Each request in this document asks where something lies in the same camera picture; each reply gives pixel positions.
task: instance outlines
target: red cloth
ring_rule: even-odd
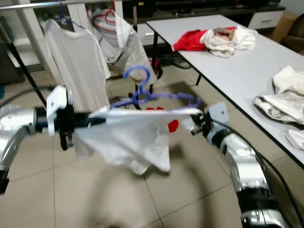
[[[163,110],[162,107],[157,107],[157,110]],[[146,110],[155,110],[155,108],[146,108]],[[179,121],[178,120],[173,120],[170,123],[168,123],[168,128],[169,128],[169,132],[175,132],[177,130],[177,128],[179,127]]]
[[[236,29],[236,27],[227,27],[226,29]],[[206,51],[205,44],[201,44],[200,38],[208,30],[194,30],[186,32],[181,38],[172,46],[173,51]]]

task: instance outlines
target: clothes rack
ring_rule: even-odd
[[[137,31],[137,0],[132,0],[133,1],[133,27],[135,31]],[[79,4],[79,3],[99,3],[99,2],[111,2],[111,0],[66,0],[62,1],[61,3],[63,5],[69,5],[69,4]],[[19,4],[19,5],[9,5],[9,6],[1,6],[0,7],[0,12],[4,10],[24,10],[24,9],[35,9],[35,8],[46,8],[46,7],[55,7],[55,6],[61,6],[59,1],[54,1],[54,2],[41,2],[41,3],[29,3],[29,4]],[[14,43],[10,40],[8,34],[6,33],[3,25],[0,23],[0,31],[3,34],[3,37],[5,38],[5,41],[7,43],[8,49],[11,51],[12,55],[15,57],[17,62],[20,65],[21,70],[27,77],[28,81],[32,85],[33,88],[35,88],[35,92],[37,93],[38,97],[44,104],[44,106],[47,106],[47,102],[42,95],[41,91],[38,89],[37,84],[35,83],[34,79],[30,75],[27,67],[24,65]]]

